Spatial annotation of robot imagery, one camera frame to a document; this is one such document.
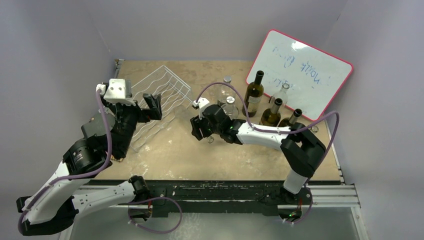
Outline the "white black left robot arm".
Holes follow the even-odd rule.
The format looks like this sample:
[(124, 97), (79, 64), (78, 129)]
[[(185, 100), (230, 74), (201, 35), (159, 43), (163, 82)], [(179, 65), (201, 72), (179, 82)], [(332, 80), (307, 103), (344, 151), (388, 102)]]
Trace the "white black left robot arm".
[(83, 138), (64, 153), (54, 174), (37, 193), (17, 199), (20, 234), (54, 235), (98, 210), (148, 201), (150, 190), (141, 176), (98, 192), (76, 194), (80, 186), (112, 165), (112, 157), (126, 156), (138, 123), (162, 118), (161, 95), (144, 94), (143, 98), (147, 108), (140, 108), (135, 101), (125, 104), (119, 100), (108, 114), (105, 109), (111, 103), (104, 94), (96, 94), (100, 112), (82, 126)]

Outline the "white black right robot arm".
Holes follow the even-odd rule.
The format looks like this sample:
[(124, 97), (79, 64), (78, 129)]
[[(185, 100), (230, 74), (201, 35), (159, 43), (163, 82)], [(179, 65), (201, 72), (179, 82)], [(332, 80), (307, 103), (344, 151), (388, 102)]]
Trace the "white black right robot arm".
[(288, 204), (300, 198), (301, 188), (312, 178), (326, 155), (325, 145), (302, 123), (292, 127), (249, 125), (242, 119), (231, 119), (217, 104), (195, 101), (198, 116), (191, 118), (191, 134), (197, 140), (219, 135), (225, 142), (258, 145), (281, 151), (290, 171), (280, 196)]

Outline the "dark green wine bottle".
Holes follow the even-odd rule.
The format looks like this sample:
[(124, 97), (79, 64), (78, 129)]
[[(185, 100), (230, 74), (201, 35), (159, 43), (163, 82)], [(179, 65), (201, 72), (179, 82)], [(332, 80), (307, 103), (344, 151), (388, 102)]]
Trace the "dark green wine bottle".
[(258, 70), (253, 82), (251, 82), (246, 89), (244, 103), (246, 109), (242, 109), (242, 113), (246, 117), (254, 117), (258, 111), (259, 104), (262, 100), (264, 94), (264, 87), (262, 85), (262, 80), (264, 77), (264, 72)]

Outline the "olive wine bottle beige label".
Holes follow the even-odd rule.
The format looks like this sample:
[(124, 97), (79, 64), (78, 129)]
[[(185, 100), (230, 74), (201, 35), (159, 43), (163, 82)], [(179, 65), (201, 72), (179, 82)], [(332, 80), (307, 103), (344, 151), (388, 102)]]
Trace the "olive wine bottle beige label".
[(280, 98), (276, 98), (273, 105), (262, 113), (259, 124), (262, 126), (277, 127), (281, 120), (280, 107), (282, 103)]

